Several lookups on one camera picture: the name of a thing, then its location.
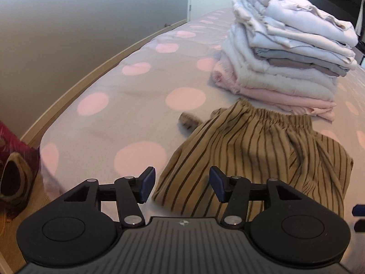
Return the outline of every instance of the folded gray shirt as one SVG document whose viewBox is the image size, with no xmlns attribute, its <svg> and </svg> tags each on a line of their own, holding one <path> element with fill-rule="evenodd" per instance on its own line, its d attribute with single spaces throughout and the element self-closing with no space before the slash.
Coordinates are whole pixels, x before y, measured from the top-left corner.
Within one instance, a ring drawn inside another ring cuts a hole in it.
<svg viewBox="0 0 365 274">
<path fill-rule="evenodd" d="M 267 59 L 270 65 L 277 67 L 290 67 L 295 69 L 316 69 L 328 76 L 338 77 L 339 75 L 328 68 L 313 64 L 313 63 L 302 63 L 296 62 L 289 59 Z"/>
<path fill-rule="evenodd" d="M 346 76 L 346 73 L 349 71 L 349 69 L 344 68 L 344 67 L 339 66 L 334 63 L 330 63 L 330 62 L 327 62 L 327 61 L 324 61 L 321 59 L 312 58 L 312 57 L 305 56 L 305 55 L 294 54 L 294 53 L 291 53 L 291 52 L 285 51 L 285 50 L 268 50 L 268 49 L 263 49 L 263 48 L 253 48 L 253 51 L 257 56 L 260 56 L 260 57 L 266 58 L 266 59 L 289 59 L 294 62 L 315 64 L 315 65 L 327 68 L 340 76 Z"/>
</svg>

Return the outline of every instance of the elastic waistband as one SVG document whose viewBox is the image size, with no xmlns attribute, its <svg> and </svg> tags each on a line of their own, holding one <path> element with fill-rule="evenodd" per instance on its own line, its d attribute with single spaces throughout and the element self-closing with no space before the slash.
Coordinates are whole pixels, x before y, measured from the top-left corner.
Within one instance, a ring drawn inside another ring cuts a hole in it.
<svg viewBox="0 0 365 274">
<path fill-rule="evenodd" d="M 264 108 L 255 108 L 245 98 L 239 98 L 237 102 L 240 102 L 252 115 L 256 116 L 259 120 L 266 124 L 279 124 L 284 128 L 313 129 L 312 119 L 308 115 L 285 115 Z"/>
</svg>

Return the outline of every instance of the black circular pad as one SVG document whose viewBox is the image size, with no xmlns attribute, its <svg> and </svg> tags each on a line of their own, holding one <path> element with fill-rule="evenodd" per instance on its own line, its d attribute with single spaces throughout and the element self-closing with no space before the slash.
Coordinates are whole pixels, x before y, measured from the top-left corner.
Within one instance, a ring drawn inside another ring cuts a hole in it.
<svg viewBox="0 0 365 274">
<path fill-rule="evenodd" d="M 17 232 L 27 262 L 47 267 L 83 264 L 102 255 L 115 241 L 112 219 L 82 202 L 64 202 L 25 219 Z"/>
<path fill-rule="evenodd" d="M 85 232 L 83 221 L 74 217 L 56 217 L 43 227 L 43 234 L 53 241 L 71 241 Z"/>
<path fill-rule="evenodd" d="M 313 239 L 323 233 L 324 225 L 313 216 L 293 215 L 282 221 L 282 229 L 295 238 Z"/>
<path fill-rule="evenodd" d="M 263 253 L 304 267 L 341 259 L 350 241 L 349 226 L 341 217 L 313 200 L 280 202 L 251 222 L 252 240 Z"/>
</svg>

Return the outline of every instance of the polka dot bedsheet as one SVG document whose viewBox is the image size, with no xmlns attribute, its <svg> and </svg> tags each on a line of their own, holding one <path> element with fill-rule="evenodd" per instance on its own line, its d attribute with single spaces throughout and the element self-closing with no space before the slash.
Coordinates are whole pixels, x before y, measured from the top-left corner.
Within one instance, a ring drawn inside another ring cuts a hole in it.
<svg viewBox="0 0 365 274">
<path fill-rule="evenodd" d="M 197 21 L 157 36 L 90 86 L 52 124 L 41 142 L 41 174 L 54 199 L 88 178 L 100 184 L 138 176 L 154 166 L 157 178 L 188 133 L 178 125 L 183 111 L 202 119 L 238 98 L 210 78 L 220 45 L 233 23 L 231 9 L 209 13 Z M 313 127 L 339 141 L 354 159 L 345 197 L 345 219 L 365 203 L 365 71 L 359 66 L 340 77 L 335 121 L 313 118 Z M 256 107 L 274 107 L 252 101 Z M 173 216 L 150 200 L 141 205 L 146 220 Z M 114 203 L 102 211 L 117 220 Z M 365 273 L 365 237 L 352 231 L 342 262 Z"/>
</svg>

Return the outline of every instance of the stack of folded clothes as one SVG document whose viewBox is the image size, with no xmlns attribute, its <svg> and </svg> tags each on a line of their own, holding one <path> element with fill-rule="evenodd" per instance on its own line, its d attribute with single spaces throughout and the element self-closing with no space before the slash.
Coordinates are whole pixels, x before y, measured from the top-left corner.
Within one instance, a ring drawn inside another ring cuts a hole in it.
<svg viewBox="0 0 365 274">
<path fill-rule="evenodd" d="M 307 0 L 235 0 L 236 22 L 212 78 L 293 114 L 334 120 L 339 76 L 357 67 L 357 35 Z"/>
</svg>

